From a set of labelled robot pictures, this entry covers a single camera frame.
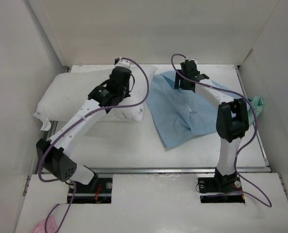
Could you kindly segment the blue pillowcase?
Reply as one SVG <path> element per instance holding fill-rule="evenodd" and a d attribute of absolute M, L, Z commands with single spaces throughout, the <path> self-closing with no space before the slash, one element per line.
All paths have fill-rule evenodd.
<path fill-rule="evenodd" d="M 217 110 L 190 90 L 174 88 L 175 71 L 154 75 L 146 100 L 155 126 L 168 148 L 195 136 L 216 132 Z"/>

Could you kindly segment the white pillow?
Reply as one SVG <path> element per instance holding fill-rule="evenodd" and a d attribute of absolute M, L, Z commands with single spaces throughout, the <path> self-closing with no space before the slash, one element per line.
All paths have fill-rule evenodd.
<path fill-rule="evenodd" d="M 141 66 L 149 82 L 152 81 L 157 67 Z M 40 130 L 48 131 L 51 121 L 68 122 L 83 105 L 88 94 L 98 85 L 109 79 L 112 69 L 96 70 L 83 73 L 62 73 L 57 75 L 37 105 L 34 117 L 42 122 Z M 119 105 L 132 105 L 144 99 L 147 92 L 146 79 L 137 66 L 130 68 L 135 85 L 130 97 Z M 144 104 L 131 108 L 115 108 L 100 121 L 137 121 L 143 120 Z"/>

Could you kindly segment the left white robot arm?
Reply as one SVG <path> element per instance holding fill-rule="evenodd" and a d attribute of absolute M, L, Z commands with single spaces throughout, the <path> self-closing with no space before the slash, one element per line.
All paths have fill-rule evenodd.
<path fill-rule="evenodd" d="M 59 132 L 48 140 L 40 139 L 37 142 L 36 150 L 40 160 L 38 175 L 46 169 L 56 180 L 80 183 L 80 187 L 88 193 L 97 188 L 98 175 L 88 167 L 74 162 L 71 155 L 89 129 L 109 113 L 112 107 L 130 96 L 131 76 L 130 69 L 115 67 L 109 79 L 88 94 L 80 110 Z"/>

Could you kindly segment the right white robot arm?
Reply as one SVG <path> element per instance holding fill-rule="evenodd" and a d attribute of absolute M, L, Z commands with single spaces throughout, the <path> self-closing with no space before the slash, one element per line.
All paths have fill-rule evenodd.
<path fill-rule="evenodd" d="M 185 59 L 176 72 L 176 89 L 191 90 L 205 98 L 217 110 L 216 131 L 220 137 L 220 155 L 213 177 L 198 179 L 200 193 L 227 193 L 235 190 L 240 179 L 235 169 L 236 152 L 249 129 L 247 103 L 233 98 L 201 74 L 194 59 Z"/>

